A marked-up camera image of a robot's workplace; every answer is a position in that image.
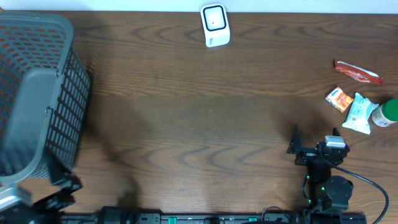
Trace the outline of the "mint green wipes pack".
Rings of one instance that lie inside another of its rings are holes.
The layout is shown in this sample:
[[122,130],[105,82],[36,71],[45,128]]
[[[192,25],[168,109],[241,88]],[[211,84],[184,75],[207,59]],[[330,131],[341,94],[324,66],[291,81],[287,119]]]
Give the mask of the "mint green wipes pack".
[[371,129],[368,120],[371,113],[378,107],[379,104],[372,103],[368,98],[355,93],[351,109],[342,127],[370,134]]

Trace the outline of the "red snack wrapper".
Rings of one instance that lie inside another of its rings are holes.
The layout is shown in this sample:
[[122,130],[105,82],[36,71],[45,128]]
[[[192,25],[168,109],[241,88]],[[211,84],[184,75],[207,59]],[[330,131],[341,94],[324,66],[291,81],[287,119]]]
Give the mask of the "red snack wrapper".
[[341,60],[334,60],[334,68],[344,73],[345,75],[363,83],[372,83],[377,85],[383,85],[384,80],[379,75],[369,70],[357,67],[350,63],[343,62]]

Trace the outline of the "orange small box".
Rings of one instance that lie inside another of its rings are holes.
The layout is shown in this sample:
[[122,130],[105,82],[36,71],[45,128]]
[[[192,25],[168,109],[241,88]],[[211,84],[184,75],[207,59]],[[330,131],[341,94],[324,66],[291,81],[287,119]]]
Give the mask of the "orange small box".
[[340,87],[336,87],[332,90],[325,99],[329,102],[333,107],[335,107],[340,112],[344,112],[350,104],[354,101],[352,97],[348,96],[343,92]]

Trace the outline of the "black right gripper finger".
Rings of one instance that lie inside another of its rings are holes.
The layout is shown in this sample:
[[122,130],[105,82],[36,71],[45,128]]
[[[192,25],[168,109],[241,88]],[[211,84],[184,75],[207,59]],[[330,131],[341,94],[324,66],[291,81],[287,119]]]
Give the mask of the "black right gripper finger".
[[[342,137],[342,135],[340,134],[338,128],[336,128],[336,127],[333,128],[332,136],[341,136],[341,137]],[[344,149],[345,149],[346,151],[350,152],[350,148],[349,148],[349,146],[347,145],[347,143],[346,143],[346,146],[345,146]]]
[[302,142],[300,137],[299,127],[296,125],[294,128],[293,138],[287,148],[288,154],[298,154],[302,151]]

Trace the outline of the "green lid jar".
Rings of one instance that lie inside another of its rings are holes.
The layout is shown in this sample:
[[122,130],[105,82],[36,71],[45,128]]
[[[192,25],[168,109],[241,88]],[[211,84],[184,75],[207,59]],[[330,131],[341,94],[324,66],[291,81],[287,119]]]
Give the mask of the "green lid jar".
[[389,100],[372,112],[373,122],[380,127],[388,127],[397,122],[397,100]]

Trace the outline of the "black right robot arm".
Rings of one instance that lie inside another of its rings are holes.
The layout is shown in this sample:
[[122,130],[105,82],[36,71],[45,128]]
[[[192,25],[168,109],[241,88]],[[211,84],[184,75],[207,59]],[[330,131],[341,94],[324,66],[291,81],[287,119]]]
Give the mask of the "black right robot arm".
[[337,168],[349,152],[349,147],[336,128],[333,134],[325,136],[325,140],[318,142],[315,147],[305,147],[299,128],[295,127],[287,153],[296,155],[296,165],[307,168],[303,195],[308,199],[309,207],[301,214],[304,223],[328,219],[339,222],[343,211],[348,209],[353,183],[340,175],[332,175],[331,170]]

